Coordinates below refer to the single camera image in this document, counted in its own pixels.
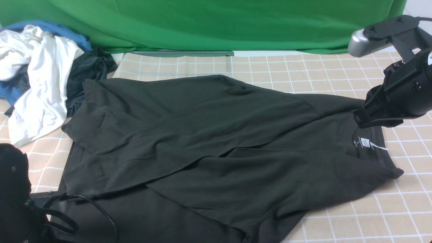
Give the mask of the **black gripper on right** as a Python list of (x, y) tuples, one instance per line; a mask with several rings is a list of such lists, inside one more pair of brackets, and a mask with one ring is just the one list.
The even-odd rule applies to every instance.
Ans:
[(404, 86), (390, 88), (382, 84), (372, 88), (365, 103), (353, 112), (358, 127), (392, 128), (401, 125), (409, 118), (409, 113), (404, 108), (409, 94), (410, 89)]

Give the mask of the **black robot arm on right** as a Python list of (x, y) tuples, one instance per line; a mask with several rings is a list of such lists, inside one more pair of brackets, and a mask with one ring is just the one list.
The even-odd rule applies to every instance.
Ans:
[(391, 64), (383, 73), (383, 84), (369, 90), (364, 105), (353, 113), (361, 129), (393, 128), (431, 111), (431, 48), (418, 52), (411, 60)]

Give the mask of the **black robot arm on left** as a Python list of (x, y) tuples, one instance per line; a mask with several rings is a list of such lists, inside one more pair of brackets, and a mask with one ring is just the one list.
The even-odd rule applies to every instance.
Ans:
[(31, 193), (27, 155), (11, 144), (2, 143), (0, 160), (1, 242), (51, 243), (43, 220), (25, 205)]

